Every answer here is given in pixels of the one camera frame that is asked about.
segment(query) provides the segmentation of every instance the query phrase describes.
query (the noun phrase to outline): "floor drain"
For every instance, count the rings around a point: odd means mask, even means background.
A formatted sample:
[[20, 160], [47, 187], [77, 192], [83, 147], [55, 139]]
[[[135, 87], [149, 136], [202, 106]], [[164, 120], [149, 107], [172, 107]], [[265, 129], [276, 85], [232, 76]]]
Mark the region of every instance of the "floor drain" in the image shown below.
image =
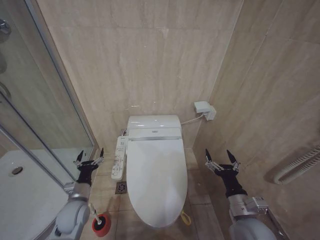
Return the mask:
[[23, 169], [24, 169], [24, 168], [23, 168], [22, 166], [18, 166], [18, 167], [16, 167], [15, 169], [13, 169], [11, 173], [12, 173], [13, 175], [17, 175], [17, 174], [21, 173]]
[[115, 194], [126, 194], [127, 193], [127, 182], [120, 181], [116, 183]]

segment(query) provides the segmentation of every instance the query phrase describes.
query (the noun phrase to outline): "tiled floor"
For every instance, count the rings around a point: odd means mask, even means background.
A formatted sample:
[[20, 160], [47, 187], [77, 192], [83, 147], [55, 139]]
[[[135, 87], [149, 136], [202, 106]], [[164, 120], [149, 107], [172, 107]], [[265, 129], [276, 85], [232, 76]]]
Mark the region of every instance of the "tiled floor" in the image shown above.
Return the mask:
[[180, 217], [173, 225], [162, 229], [153, 229], [143, 223], [133, 210], [128, 194], [115, 195], [116, 183], [111, 180], [114, 154], [108, 153], [98, 168], [89, 202], [98, 213], [108, 212], [111, 229], [106, 236], [97, 237], [92, 231], [93, 216], [90, 216], [80, 240], [223, 240], [195, 155], [190, 148], [184, 151], [188, 194], [183, 209], [191, 217], [190, 226]]

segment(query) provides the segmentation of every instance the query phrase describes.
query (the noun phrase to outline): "toilet lid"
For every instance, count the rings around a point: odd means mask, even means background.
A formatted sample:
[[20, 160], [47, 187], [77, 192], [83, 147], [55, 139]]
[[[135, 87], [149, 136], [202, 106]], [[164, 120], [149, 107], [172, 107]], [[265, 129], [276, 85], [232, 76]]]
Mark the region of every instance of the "toilet lid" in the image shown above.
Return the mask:
[[155, 228], [172, 224], [187, 195], [182, 139], [128, 141], [126, 183], [142, 221]]

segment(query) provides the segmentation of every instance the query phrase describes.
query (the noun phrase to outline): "wall-mounted remote control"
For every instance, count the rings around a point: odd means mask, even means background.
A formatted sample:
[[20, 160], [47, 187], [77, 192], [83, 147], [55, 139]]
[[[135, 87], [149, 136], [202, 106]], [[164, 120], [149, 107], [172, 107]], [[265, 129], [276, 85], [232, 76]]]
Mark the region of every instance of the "wall-mounted remote control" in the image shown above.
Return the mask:
[[124, 175], [127, 142], [128, 136], [118, 136], [115, 147], [114, 164], [111, 173], [111, 178], [115, 181], [120, 181]]

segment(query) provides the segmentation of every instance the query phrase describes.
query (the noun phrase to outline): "white power cord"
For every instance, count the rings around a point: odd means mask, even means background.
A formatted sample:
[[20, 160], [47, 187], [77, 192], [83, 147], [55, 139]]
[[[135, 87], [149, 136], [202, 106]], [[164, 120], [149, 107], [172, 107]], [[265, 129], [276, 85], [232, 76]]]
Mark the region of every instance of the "white power cord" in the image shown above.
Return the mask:
[[204, 115], [205, 115], [205, 114], [203, 113], [203, 114], [201, 114], [201, 116], [198, 116], [198, 117], [196, 117], [196, 118], [194, 118], [194, 119], [191, 119], [191, 120], [188, 120], [188, 121], [184, 121], [184, 122], [181, 123], [181, 125], [190, 123], [190, 122], [192, 122], [192, 121], [194, 121], [194, 120], [197, 120], [197, 119], [200, 119], [200, 118], [202, 118]]

